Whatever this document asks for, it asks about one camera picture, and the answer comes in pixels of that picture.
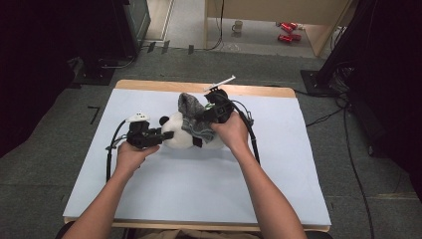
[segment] white stick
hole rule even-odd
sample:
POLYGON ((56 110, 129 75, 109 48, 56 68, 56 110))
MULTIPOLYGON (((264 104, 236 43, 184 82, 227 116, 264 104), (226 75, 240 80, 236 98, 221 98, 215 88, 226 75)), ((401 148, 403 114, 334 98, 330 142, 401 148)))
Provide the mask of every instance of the white stick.
POLYGON ((231 78, 229 78, 229 79, 227 79, 227 80, 225 80, 225 81, 222 81, 221 83, 213 84, 213 85, 211 85, 211 87, 204 88, 204 92, 207 92, 207 91, 209 91, 209 90, 211 90, 211 89, 213 89, 213 88, 216 88, 216 87, 219 87, 219 86, 221 86, 221 85, 224 85, 224 84, 226 84, 226 83, 228 83, 228 82, 231 82, 231 81, 233 81, 233 80, 235 80, 235 79, 236 79, 236 77, 232 75, 232 77, 231 77, 231 78))

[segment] table edge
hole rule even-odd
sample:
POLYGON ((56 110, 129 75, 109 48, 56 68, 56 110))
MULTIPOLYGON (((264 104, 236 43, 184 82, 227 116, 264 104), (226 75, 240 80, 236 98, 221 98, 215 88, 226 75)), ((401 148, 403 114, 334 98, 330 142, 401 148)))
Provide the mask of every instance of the table edge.
MULTIPOLYGON (((78 217, 64 217, 65 223, 76 221, 78 217)), ((259 232, 260 227, 255 223, 212 223, 212 222, 178 222, 178 221, 149 221, 149 220, 124 220, 115 219, 112 227, 163 229, 163 230, 206 230, 206 231, 244 231, 259 232)), ((329 231, 328 225, 303 224, 305 231, 329 231)))
MULTIPOLYGON (((204 88, 210 84, 203 83, 184 83, 184 82, 161 82, 144 80, 120 80, 116 83, 115 89, 122 90, 144 90, 157 92, 185 92, 185 93, 203 93, 204 88)), ((236 96, 257 96, 257 97, 277 97, 277 98, 295 98, 295 91, 291 88, 279 87, 258 87, 242 85, 224 85, 220 87, 229 95, 236 96)))

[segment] gray carpet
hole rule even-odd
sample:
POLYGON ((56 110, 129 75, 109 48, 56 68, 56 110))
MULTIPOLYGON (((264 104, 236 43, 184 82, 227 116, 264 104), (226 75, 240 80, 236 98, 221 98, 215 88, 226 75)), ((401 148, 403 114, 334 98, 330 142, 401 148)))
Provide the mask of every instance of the gray carpet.
MULTIPOLYGON (((236 85, 305 87, 300 70, 318 70, 323 60, 160 49, 142 51, 130 66, 116 70, 110 86, 66 89, 31 135, 1 158, 0 238, 54 238, 63 211, 96 132, 109 94, 120 79, 217 83, 235 75, 236 85), (95 110, 101 111, 91 124, 95 110)), ((337 109, 333 99, 298 95, 305 121, 337 109)), ((420 238, 422 206, 406 172, 388 158, 367 155, 364 134, 346 114, 350 146, 365 190, 375 238, 420 238)), ((319 183, 334 238, 370 238, 368 216, 347 155, 343 117, 308 127, 319 183)), ((110 238, 120 238, 113 229, 110 238)))

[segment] white cup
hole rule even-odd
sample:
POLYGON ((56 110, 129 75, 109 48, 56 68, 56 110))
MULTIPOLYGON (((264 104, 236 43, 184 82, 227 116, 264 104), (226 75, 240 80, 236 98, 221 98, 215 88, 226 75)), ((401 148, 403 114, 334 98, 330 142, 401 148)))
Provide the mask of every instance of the white cup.
POLYGON ((242 26, 243 26, 243 22, 236 20, 235 25, 232 26, 232 31, 235 32, 235 33, 241 33, 242 32, 242 26))

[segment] person's left hand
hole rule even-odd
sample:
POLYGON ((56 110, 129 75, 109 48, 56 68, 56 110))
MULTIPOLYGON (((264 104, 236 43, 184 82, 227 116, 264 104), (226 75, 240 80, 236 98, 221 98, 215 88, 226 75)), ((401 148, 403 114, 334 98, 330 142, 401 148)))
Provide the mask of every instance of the person's left hand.
POLYGON ((117 150, 117 163, 114 174, 120 173, 127 179, 130 179, 133 176, 133 173, 145 161, 145 158, 157 152, 158 149, 158 145, 139 149, 124 141, 117 150))

